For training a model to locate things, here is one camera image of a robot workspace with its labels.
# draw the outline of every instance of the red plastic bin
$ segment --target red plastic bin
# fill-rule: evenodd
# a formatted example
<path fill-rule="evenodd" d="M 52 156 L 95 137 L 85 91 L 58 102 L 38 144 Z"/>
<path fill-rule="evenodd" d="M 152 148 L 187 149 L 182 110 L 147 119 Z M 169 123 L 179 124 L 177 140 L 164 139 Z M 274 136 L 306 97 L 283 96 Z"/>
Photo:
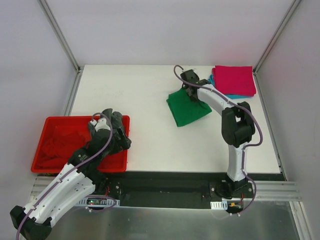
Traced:
<path fill-rule="evenodd" d="M 90 133 L 88 130 L 88 122 L 91 121 L 91 116 L 50 116 L 45 120 L 38 147 L 36 149 L 34 159 L 31 166 L 33 173 L 59 173 L 62 168 L 39 166 L 43 160 L 45 153 L 42 148 L 46 141 L 52 138 L 55 134 L 68 135 L 77 132 L 85 138 L 85 141 L 90 141 Z M 130 117 L 123 116 L 122 123 L 124 125 L 125 134 L 129 136 Z M 97 168 L 104 173 L 121 173 L 127 169 L 128 150 L 121 151 L 117 154 L 106 156 L 99 167 Z"/>

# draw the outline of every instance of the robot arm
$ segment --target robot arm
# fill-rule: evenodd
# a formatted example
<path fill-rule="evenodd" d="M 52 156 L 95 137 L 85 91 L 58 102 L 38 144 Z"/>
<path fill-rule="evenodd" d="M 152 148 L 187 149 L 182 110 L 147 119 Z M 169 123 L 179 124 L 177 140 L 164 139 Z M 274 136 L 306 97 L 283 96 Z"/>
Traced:
<path fill-rule="evenodd" d="M 243 108 L 251 112 L 250 105 L 247 102 L 238 103 L 239 108 L 230 104 L 231 99 L 215 89 L 206 79 L 200 80 L 192 69 L 182 72 L 180 76 L 184 82 L 182 87 L 193 102 L 207 103 L 222 117 L 221 133 L 228 144 L 229 165 L 226 173 L 226 183 L 222 186 L 224 189 L 220 196 L 230 198 L 232 191 L 242 188 L 248 183 L 245 176 L 245 174 L 247 175 L 246 145 L 252 140 L 255 125 Z"/>
<path fill-rule="evenodd" d="M 128 149 L 131 141 L 125 134 L 119 112 L 112 113 L 110 108 L 102 113 L 111 120 L 112 126 L 105 117 L 89 122 L 91 141 L 72 154 L 62 171 L 37 198 L 11 210 L 14 227 L 20 228 L 27 240 L 46 239 L 57 221 L 81 199 L 92 193 L 105 194 L 107 179 L 97 167 L 106 155 Z M 108 146 L 97 155 L 109 139 Z"/>

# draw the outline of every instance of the pink cloth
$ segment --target pink cloth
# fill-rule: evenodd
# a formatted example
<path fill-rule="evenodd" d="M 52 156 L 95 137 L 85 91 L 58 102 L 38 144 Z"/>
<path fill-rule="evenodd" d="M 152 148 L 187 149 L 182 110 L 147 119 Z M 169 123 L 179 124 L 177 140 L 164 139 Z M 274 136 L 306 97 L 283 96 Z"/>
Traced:
<path fill-rule="evenodd" d="M 215 66 L 212 74 L 216 89 L 223 94 L 252 97 L 257 92 L 252 66 Z"/>

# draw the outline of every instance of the folded towel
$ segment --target folded towel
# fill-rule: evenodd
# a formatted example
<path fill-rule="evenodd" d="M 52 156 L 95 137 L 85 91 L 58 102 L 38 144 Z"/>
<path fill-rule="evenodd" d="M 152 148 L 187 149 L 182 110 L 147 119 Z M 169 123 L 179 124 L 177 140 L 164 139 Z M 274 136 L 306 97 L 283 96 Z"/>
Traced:
<path fill-rule="evenodd" d="M 252 66 L 215 66 L 215 87 L 223 94 L 252 97 L 256 94 Z"/>
<path fill-rule="evenodd" d="M 190 124 L 212 112 L 205 102 L 191 101 L 186 91 L 182 88 L 169 94 L 166 102 L 178 127 Z"/>
<path fill-rule="evenodd" d="M 214 78 L 214 75 L 211 74 L 208 81 L 214 86 L 216 87 L 216 84 L 215 84 L 215 78 Z M 242 96 L 242 95 L 236 95 L 236 94 L 227 94 L 226 95 L 228 98 L 230 99 L 247 99 L 247 98 L 250 98 L 249 96 Z"/>

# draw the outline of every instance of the white tabletop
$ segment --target white tabletop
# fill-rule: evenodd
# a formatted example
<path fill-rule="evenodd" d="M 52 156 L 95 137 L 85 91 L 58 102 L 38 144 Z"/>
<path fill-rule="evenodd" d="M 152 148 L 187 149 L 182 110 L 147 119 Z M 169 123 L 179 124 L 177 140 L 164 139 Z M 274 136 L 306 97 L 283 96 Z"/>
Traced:
<path fill-rule="evenodd" d="M 212 66 L 183 66 L 208 78 Z M 86 65 L 71 115 L 92 115 L 113 108 L 130 116 L 127 171 L 226 172 L 228 145 L 221 135 L 221 116 L 212 112 L 177 127 L 166 102 L 182 83 L 172 65 Z M 249 173 L 279 173 L 260 96 L 247 101 L 262 132 L 263 143 L 247 151 Z M 259 140 L 256 133 L 252 143 Z"/>

